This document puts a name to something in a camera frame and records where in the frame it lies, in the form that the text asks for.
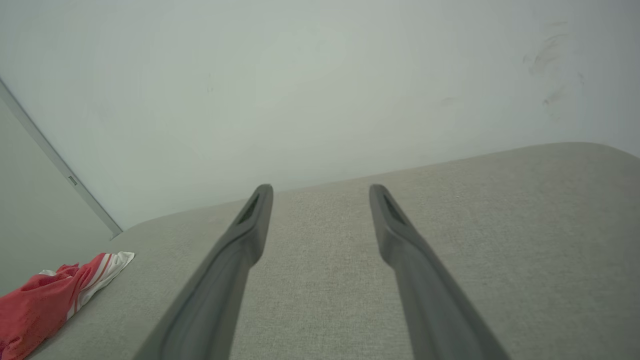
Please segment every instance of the gray fabric surface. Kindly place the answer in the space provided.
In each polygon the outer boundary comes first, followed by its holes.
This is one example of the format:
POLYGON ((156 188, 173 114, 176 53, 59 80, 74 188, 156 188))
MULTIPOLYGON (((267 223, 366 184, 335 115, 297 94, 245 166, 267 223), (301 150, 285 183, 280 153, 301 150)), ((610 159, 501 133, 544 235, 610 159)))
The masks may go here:
MULTIPOLYGON (((232 359, 411 359, 368 187, 382 183, 514 359, 638 359, 640 159, 557 143, 276 192, 232 359)), ((158 218, 34 359, 128 359, 243 202, 158 218)))

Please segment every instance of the wall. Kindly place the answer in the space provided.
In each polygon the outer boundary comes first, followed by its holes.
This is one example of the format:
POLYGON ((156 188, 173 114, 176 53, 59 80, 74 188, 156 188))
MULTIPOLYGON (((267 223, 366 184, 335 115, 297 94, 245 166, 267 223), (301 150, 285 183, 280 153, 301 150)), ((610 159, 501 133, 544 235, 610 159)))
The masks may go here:
POLYGON ((123 227, 549 142, 640 156, 634 0, 7 0, 0 76, 123 227))
POLYGON ((89 262, 110 238, 0 99, 0 296, 43 269, 89 262))

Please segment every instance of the red cloth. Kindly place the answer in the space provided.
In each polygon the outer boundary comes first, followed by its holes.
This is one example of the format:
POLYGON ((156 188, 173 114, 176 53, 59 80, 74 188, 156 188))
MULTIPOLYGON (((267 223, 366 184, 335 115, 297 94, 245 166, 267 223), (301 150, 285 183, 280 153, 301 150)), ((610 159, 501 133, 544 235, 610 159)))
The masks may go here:
POLYGON ((54 336, 77 308, 81 290, 95 278, 104 253, 78 268, 63 265, 56 275, 32 276, 21 288, 0 297, 0 359, 22 360, 46 338, 54 336))

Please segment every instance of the red and white striped cloth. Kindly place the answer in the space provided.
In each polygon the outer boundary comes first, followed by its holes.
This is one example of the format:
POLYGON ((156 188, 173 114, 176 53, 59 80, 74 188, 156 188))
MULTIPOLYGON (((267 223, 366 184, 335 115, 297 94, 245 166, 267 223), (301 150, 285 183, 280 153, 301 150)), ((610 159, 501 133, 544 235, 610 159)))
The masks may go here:
POLYGON ((21 288, 0 297, 0 360, 22 360, 107 286, 134 253, 102 253, 78 267, 43 270, 21 288))

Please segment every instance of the fabric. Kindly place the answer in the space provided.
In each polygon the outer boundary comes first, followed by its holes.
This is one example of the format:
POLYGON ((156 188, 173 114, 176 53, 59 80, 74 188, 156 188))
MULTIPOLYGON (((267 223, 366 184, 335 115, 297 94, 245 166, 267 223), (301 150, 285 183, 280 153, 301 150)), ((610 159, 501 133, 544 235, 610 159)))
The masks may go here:
POLYGON ((131 262, 132 252, 102 253, 78 267, 43 270, 0 298, 0 359, 21 360, 54 336, 93 294, 131 262))
MULTIPOLYGON (((640 159, 556 143, 286 192, 274 184, 232 360, 412 359, 374 235, 373 183, 513 359, 640 359, 640 159)), ((243 204, 158 218, 109 242, 136 261, 33 359, 132 359, 243 204)))

